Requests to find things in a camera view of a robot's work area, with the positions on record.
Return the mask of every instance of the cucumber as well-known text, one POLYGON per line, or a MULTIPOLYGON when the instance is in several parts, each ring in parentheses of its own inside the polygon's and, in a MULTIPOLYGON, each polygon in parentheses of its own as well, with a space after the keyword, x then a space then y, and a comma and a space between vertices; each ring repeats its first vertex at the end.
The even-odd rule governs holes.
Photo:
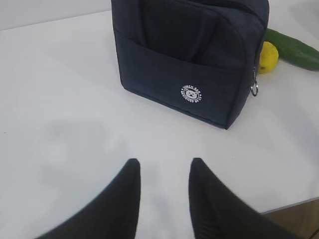
POLYGON ((302 68, 319 71, 319 52, 292 37, 267 29, 265 41, 272 43, 279 57, 302 68))

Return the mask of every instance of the navy blue bag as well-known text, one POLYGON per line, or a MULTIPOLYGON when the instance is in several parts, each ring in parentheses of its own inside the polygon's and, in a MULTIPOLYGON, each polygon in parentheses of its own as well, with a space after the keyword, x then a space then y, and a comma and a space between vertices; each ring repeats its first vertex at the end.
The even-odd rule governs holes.
POLYGON ((125 89, 232 125, 256 81, 268 0, 112 0, 112 15, 125 89))

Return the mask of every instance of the yellow lemon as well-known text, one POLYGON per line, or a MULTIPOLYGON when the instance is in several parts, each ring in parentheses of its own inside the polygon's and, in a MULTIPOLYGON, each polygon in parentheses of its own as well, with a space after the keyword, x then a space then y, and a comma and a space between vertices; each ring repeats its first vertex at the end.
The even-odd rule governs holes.
POLYGON ((277 48, 268 41, 264 42, 264 47, 260 55, 259 73, 271 72, 276 66, 279 58, 277 48))

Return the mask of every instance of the circular logo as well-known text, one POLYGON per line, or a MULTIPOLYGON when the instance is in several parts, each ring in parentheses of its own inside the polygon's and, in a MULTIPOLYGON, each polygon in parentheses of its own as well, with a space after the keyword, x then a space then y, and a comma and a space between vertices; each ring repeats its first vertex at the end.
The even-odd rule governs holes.
POLYGON ((190 85, 183 86, 180 90, 180 93, 185 100, 191 103, 198 103, 201 101, 200 90, 194 86, 190 86, 190 85))

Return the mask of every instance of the white tabletop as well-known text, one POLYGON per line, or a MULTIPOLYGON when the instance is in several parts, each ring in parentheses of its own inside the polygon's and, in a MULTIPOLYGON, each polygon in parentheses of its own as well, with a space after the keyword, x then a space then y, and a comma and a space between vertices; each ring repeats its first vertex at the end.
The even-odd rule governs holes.
MULTIPOLYGON (((279 2, 270 27, 319 49, 319 2, 279 2)), ((132 157, 140 239, 193 238, 193 157, 259 212, 318 197, 319 73, 280 61, 258 81, 226 131, 123 89, 110 11, 1 31, 0 239, 66 220, 132 157)))

